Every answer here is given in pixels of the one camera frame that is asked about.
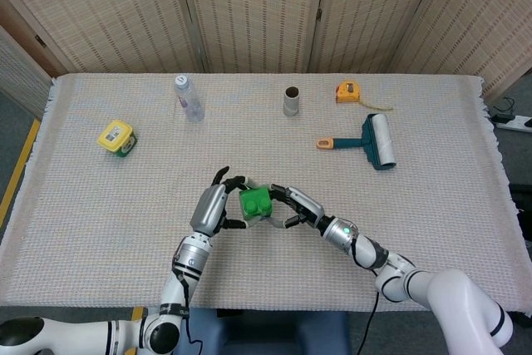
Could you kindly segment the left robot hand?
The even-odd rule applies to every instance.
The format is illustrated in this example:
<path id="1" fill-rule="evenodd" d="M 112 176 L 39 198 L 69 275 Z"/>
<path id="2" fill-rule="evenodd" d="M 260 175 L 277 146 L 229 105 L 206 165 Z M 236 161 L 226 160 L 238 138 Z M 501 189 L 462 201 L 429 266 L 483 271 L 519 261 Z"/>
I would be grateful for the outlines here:
<path id="1" fill-rule="evenodd" d="M 222 229 L 248 228 L 245 221 L 227 217 L 225 207 L 230 193 L 234 190 L 248 189 L 245 176 L 236 175 L 223 180 L 224 175 L 228 172 L 228 166 L 219 170 L 211 185 L 200 196 L 190 220 L 190 226 L 194 232 L 212 238 Z"/>

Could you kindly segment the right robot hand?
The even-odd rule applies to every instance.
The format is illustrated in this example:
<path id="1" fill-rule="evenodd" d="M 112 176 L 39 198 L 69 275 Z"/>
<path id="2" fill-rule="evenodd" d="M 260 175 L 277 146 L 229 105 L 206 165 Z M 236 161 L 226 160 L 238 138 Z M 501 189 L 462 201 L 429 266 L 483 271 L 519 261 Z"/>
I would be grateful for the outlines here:
<path id="1" fill-rule="evenodd" d="M 271 184 L 268 189 L 271 200 L 276 200 L 289 206 L 295 215 L 286 219 L 275 219 L 272 225 L 280 229 L 289 229 L 298 224 L 308 224 L 316 229 L 325 216 L 324 208 L 316 200 L 291 186 Z"/>

